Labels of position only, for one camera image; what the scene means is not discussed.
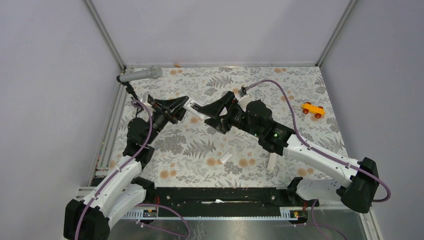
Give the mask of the white air conditioner remote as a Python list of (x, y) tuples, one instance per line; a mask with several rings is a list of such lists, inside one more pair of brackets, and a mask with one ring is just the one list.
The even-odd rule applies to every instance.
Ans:
[(185, 110), (187, 110), (188, 112), (190, 112), (191, 114), (199, 118), (201, 121), (203, 121), (207, 118), (207, 116), (204, 115), (203, 113), (200, 113), (198, 111), (198, 107), (199, 105), (192, 99), (187, 101), (183, 106)]

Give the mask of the white battery cover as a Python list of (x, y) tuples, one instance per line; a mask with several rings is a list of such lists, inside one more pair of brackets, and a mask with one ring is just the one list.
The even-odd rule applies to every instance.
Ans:
[(220, 162), (222, 164), (226, 163), (230, 158), (232, 157), (232, 154), (230, 152), (225, 153), (221, 158)]

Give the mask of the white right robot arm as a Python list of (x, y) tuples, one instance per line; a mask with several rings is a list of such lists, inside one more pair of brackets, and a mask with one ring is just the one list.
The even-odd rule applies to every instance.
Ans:
[(204, 122), (218, 132), (226, 134), (236, 127), (256, 137), (267, 152), (301, 161), (332, 178), (310, 181), (294, 178), (286, 193), (291, 205), (299, 206), (305, 200), (340, 201), (355, 212), (369, 212), (380, 185), (374, 160), (344, 157), (300, 139), (294, 129), (273, 120), (272, 110), (261, 100), (242, 107), (231, 91), (196, 110), (207, 116)]

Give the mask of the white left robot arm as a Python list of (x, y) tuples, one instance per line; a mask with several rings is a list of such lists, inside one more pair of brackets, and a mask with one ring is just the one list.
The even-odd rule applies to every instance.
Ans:
[(155, 200), (154, 184), (138, 175), (151, 160), (153, 140), (168, 124), (177, 124), (193, 105), (188, 96), (131, 104), (148, 118), (135, 117), (128, 123), (127, 146), (118, 163), (81, 200), (72, 199), (65, 207), (63, 237), (67, 240), (106, 240), (116, 223), (136, 205), (148, 206)]

